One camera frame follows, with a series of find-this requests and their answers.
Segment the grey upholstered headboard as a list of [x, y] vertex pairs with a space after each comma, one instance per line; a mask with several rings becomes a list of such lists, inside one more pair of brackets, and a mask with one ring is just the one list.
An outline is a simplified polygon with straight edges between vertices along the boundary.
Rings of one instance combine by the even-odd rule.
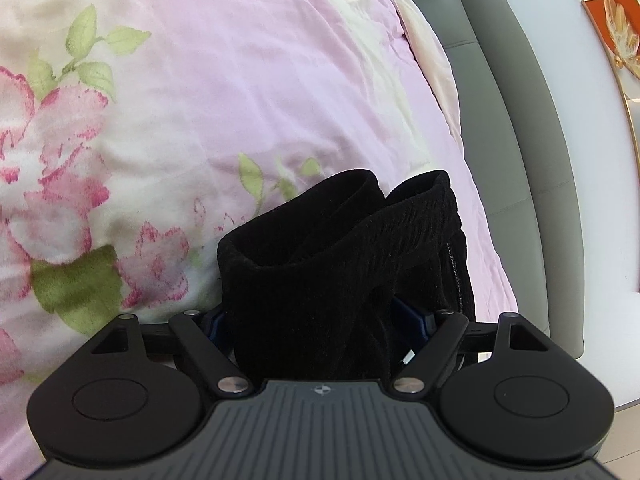
[[570, 155], [534, 50], [508, 0], [413, 0], [454, 72], [461, 133], [518, 310], [578, 359], [585, 257]]

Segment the black pants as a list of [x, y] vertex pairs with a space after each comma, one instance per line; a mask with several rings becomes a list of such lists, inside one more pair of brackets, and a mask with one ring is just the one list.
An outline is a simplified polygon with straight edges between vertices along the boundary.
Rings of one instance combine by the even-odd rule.
[[475, 313], [449, 176], [384, 193], [347, 170], [225, 235], [222, 303], [240, 370], [256, 379], [390, 379], [421, 321]]

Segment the pink floral duvet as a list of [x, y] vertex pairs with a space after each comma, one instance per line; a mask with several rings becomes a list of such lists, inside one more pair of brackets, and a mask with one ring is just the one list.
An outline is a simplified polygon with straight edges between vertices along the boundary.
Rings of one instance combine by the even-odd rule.
[[448, 172], [475, 311], [518, 306], [390, 0], [1, 0], [1, 474], [113, 316], [216, 304], [225, 232], [337, 172]]

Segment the gold framed wall art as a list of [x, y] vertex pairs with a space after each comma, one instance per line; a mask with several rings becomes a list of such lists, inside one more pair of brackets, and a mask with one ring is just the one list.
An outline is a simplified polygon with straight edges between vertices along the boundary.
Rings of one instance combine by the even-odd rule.
[[639, 0], [582, 0], [620, 89], [639, 156]]

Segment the cream pillow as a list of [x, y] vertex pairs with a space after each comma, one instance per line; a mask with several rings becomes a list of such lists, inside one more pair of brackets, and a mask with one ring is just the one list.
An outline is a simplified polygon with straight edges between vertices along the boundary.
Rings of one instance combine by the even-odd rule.
[[463, 153], [459, 93], [445, 49], [413, 0], [390, 1], [401, 20], [413, 56], [446, 119], [450, 136]]

